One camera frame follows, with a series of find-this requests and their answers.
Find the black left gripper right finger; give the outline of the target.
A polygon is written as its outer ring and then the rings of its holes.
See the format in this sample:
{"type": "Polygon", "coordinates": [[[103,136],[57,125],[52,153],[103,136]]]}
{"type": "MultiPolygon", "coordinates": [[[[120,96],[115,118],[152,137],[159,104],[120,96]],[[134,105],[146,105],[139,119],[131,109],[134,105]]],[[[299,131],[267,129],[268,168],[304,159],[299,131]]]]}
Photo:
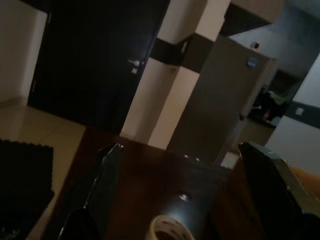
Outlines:
{"type": "Polygon", "coordinates": [[[254,207],[270,240],[318,240],[320,201],[288,164],[270,149],[244,141],[238,146],[254,207]]]}

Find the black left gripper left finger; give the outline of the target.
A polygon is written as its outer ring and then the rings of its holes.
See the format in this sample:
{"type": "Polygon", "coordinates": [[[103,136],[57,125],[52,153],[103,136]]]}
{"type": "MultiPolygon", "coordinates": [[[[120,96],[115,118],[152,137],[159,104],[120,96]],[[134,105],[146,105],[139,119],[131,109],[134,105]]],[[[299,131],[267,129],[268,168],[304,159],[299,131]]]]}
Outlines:
{"type": "Polygon", "coordinates": [[[101,148],[94,164],[66,194],[59,215],[60,240],[103,240],[119,183],[124,147],[101,148]]]}

